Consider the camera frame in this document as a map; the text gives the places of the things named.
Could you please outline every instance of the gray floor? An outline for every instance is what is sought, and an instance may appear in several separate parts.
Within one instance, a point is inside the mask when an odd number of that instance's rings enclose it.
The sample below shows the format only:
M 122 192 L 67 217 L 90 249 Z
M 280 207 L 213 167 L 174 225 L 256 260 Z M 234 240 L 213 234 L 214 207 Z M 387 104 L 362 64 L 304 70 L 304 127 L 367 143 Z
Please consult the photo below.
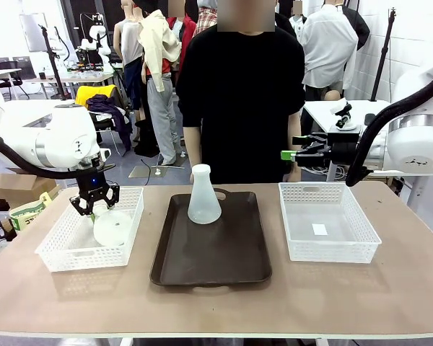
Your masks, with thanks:
M 41 98 L 42 95 L 34 95 L 32 98 Z M 181 114 L 179 110 L 177 111 L 177 119 L 181 124 Z M 103 133 L 103 145 L 104 148 L 110 148 L 113 152 L 109 163 L 117 164 L 115 169 L 112 169 L 106 172 L 106 176 L 108 179 L 117 182 L 121 186 L 126 185 L 144 185 L 146 183 L 146 178 L 144 179 L 130 179 L 128 175 L 131 173 L 132 169 L 137 165 L 142 165 L 140 159 L 143 159 L 148 165 L 154 165 L 157 162 L 156 158 L 145 158 L 137 156 L 134 152 L 127 153 L 124 157 L 120 157 L 117 155 L 114 149 L 112 138 L 107 134 Z M 120 138 L 117 134 L 114 135 L 116 138 L 116 143 L 118 143 L 119 148 L 121 149 L 121 153 L 123 153 L 123 147 L 120 141 Z M 156 178 L 154 175 L 151 176 L 149 185 L 187 185 L 189 184 L 189 177 L 191 174 L 191 168 L 189 165 L 189 161 L 184 163 L 183 165 L 185 169 L 169 169 L 169 172 L 166 174 L 164 178 Z M 0 160 L 0 173 L 6 172 L 5 164 Z M 302 180 L 304 181 L 324 181 L 324 176 L 318 176 L 309 174 L 307 172 L 303 172 Z M 23 337 L 1 337 L 0 336 L 0 346 L 56 346 L 60 345 L 62 340 L 59 339 L 36 339 L 36 338 L 23 338 Z M 159 342 L 153 342 L 156 346 L 165 346 L 165 345 L 177 345 L 177 342 L 167 342 L 163 340 Z M 367 341 L 358 341 L 359 346 L 433 346 L 433 339 L 423 339 L 423 340 L 393 340 L 393 341 L 375 341 L 375 340 L 367 340 Z M 111 340 L 111 346 L 118 346 L 119 340 Z M 331 340 L 331 346 L 353 346 L 352 342 L 346 344 L 346 342 L 340 340 Z

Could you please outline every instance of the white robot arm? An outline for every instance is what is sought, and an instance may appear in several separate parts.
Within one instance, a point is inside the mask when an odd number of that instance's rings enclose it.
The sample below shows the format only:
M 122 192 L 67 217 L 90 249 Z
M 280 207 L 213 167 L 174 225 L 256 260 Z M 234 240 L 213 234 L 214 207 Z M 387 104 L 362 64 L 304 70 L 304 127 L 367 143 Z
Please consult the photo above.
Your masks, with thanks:
M 79 49 L 96 50 L 102 59 L 102 69 L 104 73 L 113 74 L 114 69 L 109 62 L 111 51 L 108 44 L 107 30 L 104 26 L 104 18 L 101 14 L 96 13 L 91 17 L 91 20 L 95 23 L 89 30 L 89 36 L 92 38 L 92 42 L 84 38 Z
M 0 93 L 0 122 L 4 116 L 4 99 Z M 109 185 L 104 172 L 115 165 L 105 164 L 110 151 L 100 149 L 88 111 L 79 105 L 55 107 L 45 128 L 0 126 L 0 153 L 25 171 L 51 179 L 76 179 L 79 196 L 72 205 L 82 215 L 92 213 L 96 200 L 108 206 L 118 202 L 119 186 Z M 65 169 L 65 172 L 47 168 Z M 86 201 L 81 207 L 80 200 Z
M 304 148 L 285 151 L 282 159 L 295 161 L 299 167 L 328 167 L 331 161 L 349 165 L 348 186 L 373 170 L 433 174 L 433 66 L 402 76 L 395 98 L 396 102 L 380 112 L 363 134 L 360 127 L 343 127 L 293 138 L 294 145 Z M 336 114 L 343 119 L 343 114 Z M 387 124 L 389 131 L 382 131 Z

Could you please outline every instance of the plastic bottle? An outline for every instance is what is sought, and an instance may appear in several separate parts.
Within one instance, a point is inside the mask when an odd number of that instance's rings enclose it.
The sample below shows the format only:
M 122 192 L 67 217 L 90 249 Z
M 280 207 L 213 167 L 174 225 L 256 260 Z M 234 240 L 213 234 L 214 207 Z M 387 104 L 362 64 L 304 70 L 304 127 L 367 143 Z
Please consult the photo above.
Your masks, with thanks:
M 189 202 L 188 217 L 195 223 L 206 225 L 215 222 L 222 214 L 217 195 L 210 182 L 210 166 L 193 167 L 194 185 Z

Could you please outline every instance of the floor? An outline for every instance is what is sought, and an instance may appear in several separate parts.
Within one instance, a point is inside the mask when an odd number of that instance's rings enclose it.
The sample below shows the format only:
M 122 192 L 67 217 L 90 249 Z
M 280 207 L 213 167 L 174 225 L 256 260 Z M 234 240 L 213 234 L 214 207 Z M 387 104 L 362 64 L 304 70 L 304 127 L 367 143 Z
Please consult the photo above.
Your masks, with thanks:
M 32 98 L 43 98 L 41 94 L 32 95 Z M 177 113 L 177 120 L 181 124 L 181 114 L 177 107 L 175 107 Z M 117 155 L 114 149 L 112 138 L 107 134 L 103 133 L 103 145 L 104 148 L 110 148 L 113 155 L 109 159 L 108 163 L 115 163 L 117 167 L 106 172 L 107 179 L 117 182 L 121 186 L 126 185 L 144 185 L 147 178 L 141 179 L 130 179 L 128 178 L 132 169 L 137 165 L 142 165 L 140 159 L 143 159 L 148 165 L 154 165 L 157 163 L 156 158 L 146 158 L 137 156 L 134 152 L 128 152 L 124 157 Z M 115 134 L 116 143 L 118 143 L 121 153 L 123 147 L 120 142 L 120 138 Z M 191 174 L 191 168 L 189 161 L 184 163 L 184 169 L 169 169 L 165 177 L 157 178 L 154 175 L 150 177 L 149 185 L 187 185 L 189 184 L 189 177 Z M 5 164 L 0 160 L 0 173 L 6 172 Z M 303 181 L 325 181 L 325 176 L 318 176 L 310 174 L 308 172 L 302 173 Z M 67 185 L 73 184 L 72 181 L 66 182 Z M 359 346 L 433 346 L 433 339 L 423 340 L 365 340 L 358 341 Z M 110 340 L 110 346 L 119 346 L 119 339 Z M 177 340 L 146 340 L 142 342 L 141 346 L 168 346 L 168 345 L 186 345 L 185 340 L 178 342 Z M 285 343 L 275 342 L 246 342 L 246 345 L 250 346 L 261 346 L 261 345 L 282 345 Z M 24 337 L 2 337 L 0 336 L 0 346 L 91 346 L 93 345 L 89 340 L 60 340 L 60 339 L 38 339 L 38 338 L 24 338 Z M 331 340 L 331 346 L 356 346 L 353 342 L 346 342 L 344 340 Z

